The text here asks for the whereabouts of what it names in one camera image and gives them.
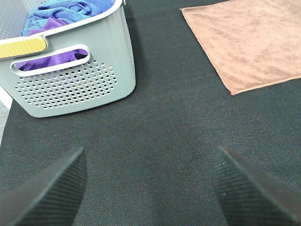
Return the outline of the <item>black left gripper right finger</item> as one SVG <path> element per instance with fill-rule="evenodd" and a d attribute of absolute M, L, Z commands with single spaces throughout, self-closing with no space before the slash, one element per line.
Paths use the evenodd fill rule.
<path fill-rule="evenodd" d="M 229 226 L 299 226 L 301 194 L 228 147 L 214 153 L 213 183 Z"/>

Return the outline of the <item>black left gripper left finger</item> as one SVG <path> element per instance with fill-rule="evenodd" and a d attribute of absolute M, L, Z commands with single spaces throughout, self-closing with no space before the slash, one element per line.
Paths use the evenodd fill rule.
<path fill-rule="evenodd" d="M 0 197 L 2 226 L 71 226 L 87 184 L 83 147 L 75 147 Z"/>

